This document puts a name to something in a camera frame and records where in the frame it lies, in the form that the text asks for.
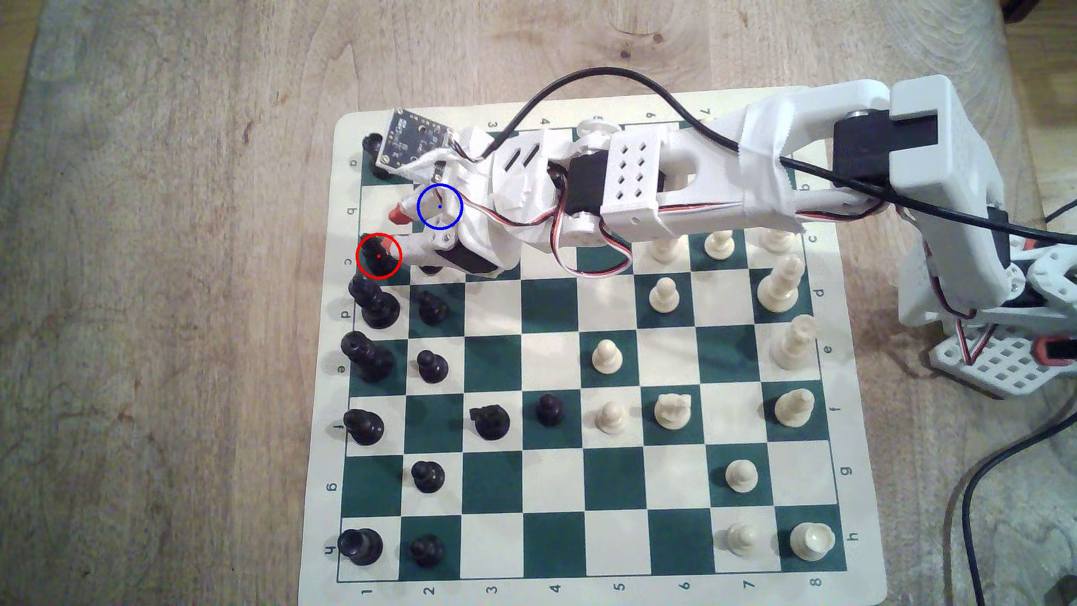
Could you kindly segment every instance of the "white square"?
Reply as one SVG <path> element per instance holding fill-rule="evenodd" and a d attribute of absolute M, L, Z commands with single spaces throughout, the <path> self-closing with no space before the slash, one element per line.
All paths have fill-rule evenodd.
<path fill-rule="evenodd" d="M 681 236 L 677 241 L 677 253 L 673 260 L 659 263 L 647 250 L 649 241 L 632 242 L 632 271 L 637 273 L 676 273 L 691 270 L 691 259 L 688 257 L 688 236 Z"/>
<path fill-rule="evenodd" d="M 647 510 L 586 511 L 584 532 L 588 577 L 651 574 Z"/>
<path fill-rule="evenodd" d="M 711 506 L 707 447 L 674 445 L 643 447 L 647 509 L 686 509 Z"/>
<path fill-rule="evenodd" d="M 703 442 L 751 445 L 767 441 L 763 389 L 758 383 L 704 383 L 699 386 Z"/>
<path fill-rule="evenodd" d="M 419 352 L 430 350 L 445 358 L 449 365 L 449 374 L 440 383 L 426 383 L 419 376 L 419 365 L 416 358 Z M 406 385 L 408 396 L 433 396 L 435 394 L 463 394 L 464 392 L 464 338 L 433 337 L 428 339 L 411 339 L 407 343 L 407 361 L 396 361 L 397 365 L 407 366 Z"/>
<path fill-rule="evenodd" d="M 628 425 L 616 436 L 611 436 L 595 425 L 599 411 L 606 403 L 616 401 L 628 409 Z M 643 406 L 640 389 L 588 387 L 579 391 L 579 423 L 585 449 L 612 449 L 643 446 Z"/>
<path fill-rule="evenodd" d="M 637 332 L 640 385 L 698 385 L 696 328 L 648 328 Z"/>
<path fill-rule="evenodd" d="M 398 516 L 386 518 L 345 518 L 340 530 L 360 531 L 370 529 L 381 536 L 381 556 L 369 566 L 356 566 L 344 555 L 339 555 L 337 575 L 341 581 L 395 581 L 401 572 L 401 519 Z"/>
<path fill-rule="evenodd" d="M 477 513 L 460 519 L 460 578 L 522 576 L 522 513 Z"/>
<path fill-rule="evenodd" d="M 775 506 L 838 503 L 829 442 L 769 442 L 767 457 Z"/>
<path fill-rule="evenodd" d="M 471 410 L 498 405 L 508 413 L 508 433 L 499 440 L 486 440 L 475 431 Z M 479 392 L 464 394 L 464 452 L 490 453 L 523 449 L 523 393 Z"/>
<path fill-rule="evenodd" d="M 755 324 L 747 269 L 716 269 L 691 272 L 691 302 L 696 326 L 741 326 Z"/>
<path fill-rule="evenodd" d="M 729 551 L 726 535 L 733 524 L 752 524 L 759 533 L 760 545 L 746 558 Z M 782 559 L 778 551 L 778 521 L 774 508 L 714 507 L 711 508 L 711 533 L 714 535 L 715 573 L 756 573 L 781 570 Z"/>
<path fill-rule="evenodd" d="M 471 281 L 464 285 L 464 335 L 519 335 L 520 280 Z"/>
<path fill-rule="evenodd" d="M 785 370 L 770 357 L 770 344 L 781 339 L 789 323 L 755 325 L 755 347 L 759 360 L 759 381 L 815 381 L 819 379 L 819 349 L 812 347 L 811 360 L 802 368 Z"/>
<path fill-rule="evenodd" d="M 422 493 L 415 488 L 411 466 L 420 461 L 432 461 L 445 470 L 445 485 L 436 493 Z M 464 483 L 463 453 L 423 453 L 404 455 L 401 470 L 401 516 L 460 516 Z"/>
<path fill-rule="evenodd" d="M 531 333 L 520 337 L 524 392 L 579 389 L 579 334 Z"/>
<path fill-rule="evenodd" d="M 348 432 L 344 431 L 342 434 L 348 436 L 345 446 L 347 456 L 404 454 L 404 396 L 351 398 L 348 400 L 348 408 L 362 409 L 377 414 L 384 423 L 386 431 L 381 435 L 381 439 L 369 447 L 358 445 L 351 439 L 351 436 L 348 436 Z M 334 425 L 342 426 L 344 421 L 338 419 Z"/>
<path fill-rule="evenodd" d="M 583 510 L 583 449 L 523 451 L 523 512 Z"/>
<path fill-rule="evenodd" d="M 576 280 L 579 330 L 635 328 L 635 281 L 631 274 Z"/>

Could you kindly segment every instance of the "red circle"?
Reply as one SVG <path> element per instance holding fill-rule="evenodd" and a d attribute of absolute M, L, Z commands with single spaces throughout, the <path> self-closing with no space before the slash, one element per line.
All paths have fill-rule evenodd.
<path fill-rule="evenodd" d="M 374 237 L 374 236 L 384 236 L 384 237 L 389 238 L 390 240 L 392 240 L 393 243 L 396 244 L 396 250 L 400 251 L 400 256 L 396 257 L 396 266 L 393 267 L 392 271 L 389 271 L 388 273 L 386 273 L 383 276 L 372 276 L 370 273 L 367 273 L 366 269 L 363 268 L 363 264 L 359 262 L 359 251 L 362 250 L 363 242 L 366 241 L 366 238 L 370 238 L 370 237 Z M 392 276 L 393 273 L 395 273 L 396 271 L 400 270 L 401 263 L 403 260 L 404 260 L 404 249 L 401 248 L 401 242 L 396 241 L 396 238 L 394 238 L 393 236 L 391 236 L 389 234 L 382 234 L 381 231 L 376 231 L 376 232 L 373 232 L 373 234 L 367 234 L 367 236 L 365 238 L 359 240 L 359 245 L 355 246 L 355 264 L 359 265 L 359 270 L 363 271 L 364 276 L 366 276 L 366 277 L 368 277 L 368 278 L 370 278 L 373 280 L 381 280 L 381 279 L 386 279 L 386 278 Z"/>

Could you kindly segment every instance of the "black pawn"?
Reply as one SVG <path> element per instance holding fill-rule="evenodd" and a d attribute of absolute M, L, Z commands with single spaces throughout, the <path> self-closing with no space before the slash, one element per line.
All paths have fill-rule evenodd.
<path fill-rule="evenodd" d="M 436 535 L 422 535 L 407 547 L 415 563 L 423 568 L 436 566 L 445 556 L 445 544 Z"/>
<path fill-rule="evenodd" d="M 422 290 L 418 296 L 419 318 L 430 326 L 445 322 L 449 315 L 449 307 L 439 296 L 429 290 Z"/>
<path fill-rule="evenodd" d="M 411 479 L 421 493 L 436 493 L 445 485 L 445 469 L 433 461 L 419 461 L 411 466 Z"/>
<path fill-rule="evenodd" d="M 367 383 L 377 383 L 389 377 L 395 366 L 393 354 L 353 330 L 340 340 L 340 351 L 359 369 L 359 377 Z"/>
<path fill-rule="evenodd" d="M 369 566 L 381 558 L 381 535 L 372 529 L 348 529 L 337 538 L 337 549 L 356 566 Z"/>
<path fill-rule="evenodd" d="M 535 417 L 544 426 L 554 427 L 564 419 L 564 404 L 553 394 L 543 394 L 535 407 Z"/>
<path fill-rule="evenodd" d="M 430 350 L 419 352 L 415 363 L 419 365 L 419 377 L 426 383 L 440 383 L 449 375 L 449 363 Z"/>
<path fill-rule="evenodd" d="M 498 405 L 490 405 L 480 409 L 470 411 L 472 421 L 475 422 L 475 432 L 484 440 L 500 440 L 508 434 L 508 413 Z"/>
<path fill-rule="evenodd" d="M 344 426 L 351 439 L 364 447 L 378 443 L 386 433 L 386 424 L 377 413 L 360 409 L 344 413 Z"/>
<path fill-rule="evenodd" d="M 373 329 L 393 326 L 401 315 L 401 302 L 391 292 L 366 276 L 355 276 L 348 282 L 348 293 L 363 309 L 363 322 Z"/>

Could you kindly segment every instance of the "green square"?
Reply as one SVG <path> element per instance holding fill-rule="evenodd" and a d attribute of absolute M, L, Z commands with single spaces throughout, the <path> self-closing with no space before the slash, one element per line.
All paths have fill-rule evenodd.
<path fill-rule="evenodd" d="M 620 370 L 613 375 L 603 375 L 591 365 L 591 354 L 603 339 L 613 341 L 624 363 Z M 637 352 L 634 330 L 604 330 L 599 333 L 579 334 L 579 381 L 584 387 L 616 387 L 640 384 L 640 357 Z"/>
<path fill-rule="evenodd" d="M 676 284 L 681 302 L 669 314 L 660 314 L 651 307 L 651 288 L 660 278 L 671 278 Z M 635 274 L 635 326 L 638 328 L 670 328 L 696 326 L 696 315 L 691 305 L 691 273 L 637 273 Z"/>
<path fill-rule="evenodd" d="M 700 383 L 759 381 L 754 325 L 697 327 L 696 347 Z"/>
<path fill-rule="evenodd" d="M 404 400 L 404 452 L 458 453 L 464 440 L 464 395 L 408 396 Z"/>
<path fill-rule="evenodd" d="M 523 453 L 464 453 L 464 513 L 523 511 Z"/>
<path fill-rule="evenodd" d="M 520 336 L 464 338 L 465 392 L 520 391 Z"/>
<path fill-rule="evenodd" d="M 841 534 L 841 513 L 837 505 L 798 505 L 775 507 L 778 522 L 778 554 L 783 573 L 819 573 L 847 570 L 844 536 Z M 823 523 L 834 531 L 834 548 L 821 560 L 806 562 L 789 547 L 789 534 L 801 522 Z"/>
<path fill-rule="evenodd" d="M 703 409 L 700 406 L 699 385 L 641 387 L 643 401 L 643 443 L 647 447 L 703 443 Z M 662 394 L 691 396 L 691 417 L 681 429 L 666 429 L 655 421 L 655 403 Z"/>
<path fill-rule="evenodd" d="M 585 449 L 584 507 L 590 511 L 646 509 L 643 449 Z"/>
<path fill-rule="evenodd" d="M 523 333 L 579 330 L 576 278 L 521 281 L 520 321 Z"/>
<path fill-rule="evenodd" d="M 744 231 L 733 230 L 733 253 L 728 258 L 718 260 L 712 258 L 703 249 L 703 241 L 710 232 L 688 235 L 688 258 L 693 271 L 705 271 L 709 269 L 744 269 L 747 268 L 747 248 L 744 245 Z"/>
<path fill-rule="evenodd" d="M 400 516 L 403 468 L 401 455 L 345 457 L 340 517 Z"/>
<path fill-rule="evenodd" d="M 815 408 L 811 411 L 808 423 L 801 427 L 786 427 L 774 417 L 774 405 L 778 398 L 794 390 L 805 389 L 815 396 Z M 767 441 L 786 442 L 801 440 L 829 440 L 830 432 L 826 422 L 826 399 L 823 396 L 822 381 L 786 381 L 782 383 L 763 384 L 763 412 L 767 422 Z"/>
<path fill-rule="evenodd" d="M 652 509 L 652 575 L 710 575 L 714 573 L 714 533 L 710 509 Z"/>
<path fill-rule="evenodd" d="M 419 293 L 424 290 L 429 290 L 431 294 L 445 300 L 445 305 L 449 308 L 449 314 L 438 325 L 430 326 L 419 318 Z M 462 282 L 412 284 L 409 298 L 408 337 L 410 339 L 464 336 L 464 284 Z"/>
<path fill-rule="evenodd" d="M 523 578 L 587 576 L 584 512 L 523 515 Z"/>
<path fill-rule="evenodd" d="M 554 427 L 538 423 L 535 407 L 538 398 L 551 394 L 564 405 L 564 419 Z M 550 392 L 523 393 L 523 450 L 578 449 L 583 447 L 583 425 L 579 422 L 579 391 L 558 390 Z"/>
<path fill-rule="evenodd" d="M 408 552 L 411 541 L 422 535 L 435 535 L 445 544 L 445 556 L 430 568 L 415 563 Z M 402 581 L 454 581 L 460 579 L 460 517 L 423 516 L 401 518 Z"/>
<path fill-rule="evenodd" d="M 768 273 L 770 273 L 770 269 L 747 270 L 749 281 L 752 283 L 752 311 L 755 313 L 757 324 L 788 323 L 801 314 L 811 314 L 811 286 L 808 283 L 808 273 L 805 273 L 800 279 L 800 284 L 797 286 L 797 301 L 794 302 L 789 311 L 775 314 L 764 308 L 755 293 L 759 290 L 759 282 Z"/>
<path fill-rule="evenodd" d="M 738 493 L 726 483 L 726 467 L 737 460 L 755 464 L 759 483 L 746 493 Z M 708 445 L 707 469 L 711 476 L 711 507 L 749 507 L 773 505 L 770 490 L 770 457 L 767 445 Z"/>
<path fill-rule="evenodd" d="M 348 397 L 364 398 L 369 396 L 403 396 L 407 393 L 407 340 L 376 341 L 393 355 L 393 370 L 377 383 L 367 383 L 359 376 L 359 367 L 349 363 L 351 381 L 348 383 Z"/>

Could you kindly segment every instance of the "chessboard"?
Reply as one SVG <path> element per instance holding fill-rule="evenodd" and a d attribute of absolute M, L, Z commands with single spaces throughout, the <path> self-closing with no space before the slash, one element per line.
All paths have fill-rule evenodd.
<path fill-rule="evenodd" d="M 676 95 L 701 118 L 780 88 Z M 452 127 L 499 129 L 518 103 L 428 108 L 418 114 Z M 852 335 L 834 224 L 812 222 L 794 254 L 807 270 L 796 306 L 764 309 L 754 295 L 778 255 L 758 245 L 764 229 L 733 234 L 726 259 L 703 250 L 707 234 L 684 238 L 670 264 L 646 242 L 632 244 L 620 274 L 577 279 L 549 254 L 523 246 L 520 264 L 487 279 L 453 269 L 426 274 L 401 267 L 379 280 L 400 301 L 398 320 L 370 329 L 349 296 L 364 232 L 406 234 L 389 209 L 416 185 L 377 179 L 363 137 L 383 129 L 391 110 L 345 115 L 334 136 L 328 226 L 311 423 L 299 603 L 389 604 L 877 604 L 886 594 L 876 493 L 868 460 Z M 520 129 L 571 129 L 602 116 L 631 128 L 683 127 L 656 96 L 547 101 Z M 794 154 L 826 165 L 822 143 Z M 792 174 L 793 186 L 828 186 Z M 564 249 L 568 264 L 598 270 L 619 257 L 606 248 Z M 671 277 L 680 306 L 656 313 L 648 292 Z M 420 320 L 417 298 L 446 301 L 446 320 Z M 795 316 L 817 324 L 816 353 L 802 370 L 785 371 L 769 343 Z M 360 332 L 391 352 L 395 369 L 367 383 L 341 353 L 341 338 Z M 623 367 L 602 375 L 591 352 L 604 339 Z M 449 368 L 428 384 L 416 357 L 430 350 Z M 808 423 L 774 418 L 777 399 L 809 390 Z M 690 396 L 690 418 L 669 431 L 655 420 L 661 394 Z M 540 397 L 563 403 L 563 421 L 536 419 Z M 626 429 L 596 427 L 607 401 L 627 406 Z M 468 411 L 499 405 L 507 435 L 484 440 Z M 350 409 L 376 413 L 383 437 L 360 446 L 346 432 Z M 751 461 L 757 487 L 732 491 L 726 466 Z M 444 469 L 444 487 L 417 490 L 419 461 Z M 789 535 L 802 522 L 826 524 L 834 547 L 809 562 Z M 729 527 L 750 523 L 761 546 L 750 558 L 726 542 Z M 370 529 L 382 554 L 365 566 L 341 556 L 347 530 Z M 444 556 L 419 566 L 408 545 L 434 534 Z"/>

